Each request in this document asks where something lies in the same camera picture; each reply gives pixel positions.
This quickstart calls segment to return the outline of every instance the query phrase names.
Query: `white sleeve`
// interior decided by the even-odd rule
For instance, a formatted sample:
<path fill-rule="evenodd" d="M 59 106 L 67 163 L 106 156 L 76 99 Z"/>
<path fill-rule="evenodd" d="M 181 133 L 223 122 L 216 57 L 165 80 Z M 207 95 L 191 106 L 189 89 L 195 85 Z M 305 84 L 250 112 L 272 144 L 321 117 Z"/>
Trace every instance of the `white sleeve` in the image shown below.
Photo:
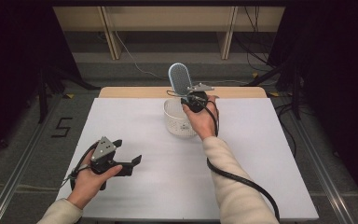
<path fill-rule="evenodd" d="M 59 199 L 48 208 L 37 224 L 73 224 L 82 216 L 83 210 L 65 199 Z"/>
<path fill-rule="evenodd" d="M 220 170 L 252 180 L 241 168 L 228 145 L 217 137 L 203 140 L 203 148 L 211 164 Z M 220 221 L 228 223 L 278 223 L 261 194 L 235 180 L 212 173 Z"/>

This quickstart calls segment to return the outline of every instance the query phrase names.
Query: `round container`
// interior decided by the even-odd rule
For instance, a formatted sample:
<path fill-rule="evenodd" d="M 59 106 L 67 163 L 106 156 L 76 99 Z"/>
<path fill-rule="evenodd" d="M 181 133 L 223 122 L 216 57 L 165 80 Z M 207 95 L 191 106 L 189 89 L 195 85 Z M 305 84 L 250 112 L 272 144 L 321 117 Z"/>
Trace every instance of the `round container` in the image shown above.
<path fill-rule="evenodd" d="M 183 112 L 180 99 L 174 98 L 164 103 L 165 126 L 168 131 L 179 137 L 191 137 L 196 135 L 191 127 L 190 120 Z"/>

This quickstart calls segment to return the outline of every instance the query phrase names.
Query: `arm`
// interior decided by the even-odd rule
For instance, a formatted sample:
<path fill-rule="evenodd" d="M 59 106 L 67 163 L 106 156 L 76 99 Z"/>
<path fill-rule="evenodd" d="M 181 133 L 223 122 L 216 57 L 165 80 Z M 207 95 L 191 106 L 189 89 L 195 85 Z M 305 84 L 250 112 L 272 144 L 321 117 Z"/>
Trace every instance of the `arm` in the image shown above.
<path fill-rule="evenodd" d="M 92 150 L 82 164 L 90 165 Z M 39 220 L 38 224 L 44 223 L 76 223 L 83 215 L 83 208 L 97 195 L 101 185 L 118 174 L 123 167 L 114 166 L 101 175 L 94 174 L 91 169 L 85 169 L 79 172 L 74 190 L 67 199 L 60 199 L 53 203 L 48 211 Z"/>
<path fill-rule="evenodd" d="M 215 103 L 213 96 L 209 96 L 208 100 Z M 207 107 L 218 119 L 218 110 L 214 104 L 208 103 Z M 193 113 L 186 105 L 183 105 L 183 109 L 194 131 L 202 140 L 204 153 L 211 164 L 223 171 L 252 180 L 238 164 L 228 145 L 216 137 L 211 115 L 206 110 Z M 212 179 L 221 223 L 278 223 L 257 190 L 215 173 L 212 173 Z"/>

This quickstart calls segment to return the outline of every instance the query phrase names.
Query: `thin white wire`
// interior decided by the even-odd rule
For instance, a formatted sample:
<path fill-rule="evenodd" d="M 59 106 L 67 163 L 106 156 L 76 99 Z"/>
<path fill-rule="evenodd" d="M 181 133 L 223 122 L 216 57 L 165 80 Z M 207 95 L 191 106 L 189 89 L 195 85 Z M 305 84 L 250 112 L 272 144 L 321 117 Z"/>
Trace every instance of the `thin white wire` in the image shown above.
<path fill-rule="evenodd" d="M 117 39 L 118 41 L 120 41 L 121 45 L 123 45 L 124 49 L 127 51 L 127 53 L 130 55 L 130 57 L 132 58 L 133 62 L 135 63 L 135 67 L 138 69 L 138 71 L 144 73 L 144 74 L 148 74 L 148 75 L 152 75 L 153 77 L 157 77 L 159 79 L 163 79 L 163 80 L 166 80 L 167 78 L 164 78 L 164 77 L 159 77 L 158 75 L 152 73 L 152 72 L 146 72 L 144 70 L 142 70 L 139 66 L 138 66 L 138 63 L 136 62 L 136 60 L 132 57 L 132 55 L 130 54 L 130 51 L 127 49 L 127 47 L 124 45 L 123 41 L 121 40 L 120 36 L 118 35 L 117 31 L 115 31 L 116 33 L 116 36 L 117 36 Z"/>

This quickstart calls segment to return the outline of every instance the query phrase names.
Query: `floor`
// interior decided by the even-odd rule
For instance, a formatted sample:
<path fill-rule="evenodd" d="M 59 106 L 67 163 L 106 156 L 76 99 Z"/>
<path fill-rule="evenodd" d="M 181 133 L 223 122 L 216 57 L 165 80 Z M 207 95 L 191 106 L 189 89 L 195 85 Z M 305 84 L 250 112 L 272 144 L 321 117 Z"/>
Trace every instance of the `floor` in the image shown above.
<path fill-rule="evenodd" d="M 237 36 L 240 41 L 247 40 L 242 34 Z M 167 71 L 176 62 L 187 65 L 193 81 L 214 86 L 239 86 L 270 69 L 246 54 L 236 42 L 228 60 L 222 61 L 211 33 L 131 34 L 126 39 L 130 53 L 124 51 L 117 61 L 111 60 L 101 34 L 66 33 L 66 37 L 82 77 L 96 86 L 170 86 Z M 268 57 L 271 40 L 273 34 L 265 34 L 257 37 L 257 42 L 263 44 L 245 44 L 264 58 Z M 263 83 L 266 92 L 276 93 L 276 79 Z M 34 95 L 7 136 L 7 146 L 0 148 L 0 202 L 4 202 L 0 223 L 36 223 L 56 200 L 92 101 L 99 94 L 68 81 L 63 83 L 64 95 L 51 94 L 48 98 L 45 122 L 38 124 L 39 104 Z M 290 103 L 290 90 L 278 93 L 270 98 L 275 106 Z M 300 115 L 301 120 L 294 119 L 289 110 L 280 118 L 320 216 L 306 223 L 358 223 L 358 188 L 334 153 L 305 97 L 301 99 Z M 57 129 L 59 123 L 66 128 Z M 343 202 L 339 206 L 335 205 L 337 199 Z M 84 219 L 82 223 L 113 222 Z"/>

